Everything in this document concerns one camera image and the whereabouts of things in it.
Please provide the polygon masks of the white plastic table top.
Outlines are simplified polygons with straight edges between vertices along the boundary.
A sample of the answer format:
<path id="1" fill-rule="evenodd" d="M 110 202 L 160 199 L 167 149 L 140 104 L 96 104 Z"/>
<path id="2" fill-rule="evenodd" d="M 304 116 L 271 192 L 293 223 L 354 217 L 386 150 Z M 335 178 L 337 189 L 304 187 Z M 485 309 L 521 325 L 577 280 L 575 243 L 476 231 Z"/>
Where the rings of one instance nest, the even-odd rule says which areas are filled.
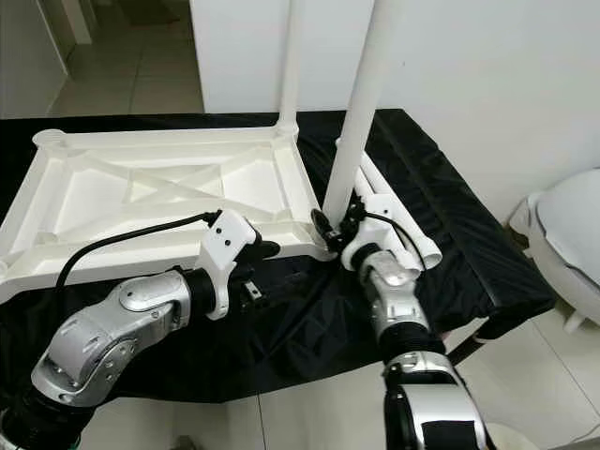
<path id="1" fill-rule="evenodd" d="M 0 299 L 54 286 L 103 237 L 223 210 L 281 257 L 329 261 L 294 131 L 278 126 L 68 133 L 44 129 L 0 227 Z"/>

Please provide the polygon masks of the black tablecloth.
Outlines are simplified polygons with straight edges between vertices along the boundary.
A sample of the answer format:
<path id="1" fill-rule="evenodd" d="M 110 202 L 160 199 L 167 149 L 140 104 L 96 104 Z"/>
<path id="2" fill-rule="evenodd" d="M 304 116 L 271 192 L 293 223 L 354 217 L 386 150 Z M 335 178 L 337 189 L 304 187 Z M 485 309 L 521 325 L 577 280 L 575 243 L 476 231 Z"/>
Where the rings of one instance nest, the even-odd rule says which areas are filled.
<path id="1" fill-rule="evenodd" d="M 492 338 L 548 311 L 556 295 L 450 162 L 428 126 L 403 109 L 379 109 L 366 146 L 442 250 L 420 277 L 417 297 L 431 325 L 449 333 L 496 319 Z M 141 352 L 112 398 L 223 403 L 271 393 L 378 363 L 368 301 L 338 262 L 300 256 L 254 270 L 265 307 L 221 321 L 193 322 Z M 0 402 L 29 389 L 52 334 L 78 309 L 101 301 L 112 281 L 22 292 L 0 306 Z"/>

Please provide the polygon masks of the black metal table leg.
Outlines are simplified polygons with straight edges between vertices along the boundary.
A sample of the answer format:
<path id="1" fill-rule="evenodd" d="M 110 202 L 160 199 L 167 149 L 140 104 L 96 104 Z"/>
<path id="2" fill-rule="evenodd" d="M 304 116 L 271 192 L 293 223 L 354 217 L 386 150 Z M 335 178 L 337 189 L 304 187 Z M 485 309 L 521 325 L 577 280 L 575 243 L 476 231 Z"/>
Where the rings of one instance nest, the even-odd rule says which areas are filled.
<path id="1" fill-rule="evenodd" d="M 475 355 L 481 348 L 493 341 L 497 341 L 497 339 L 510 333 L 511 330 L 513 330 L 511 326 L 488 319 L 488 321 L 484 321 L 483 324 L 476 327 L 461 343 L 450 349 L 447 357 L 449 357 L 450 363 L 454 366 L 462 364 L 469 356 Z"/>

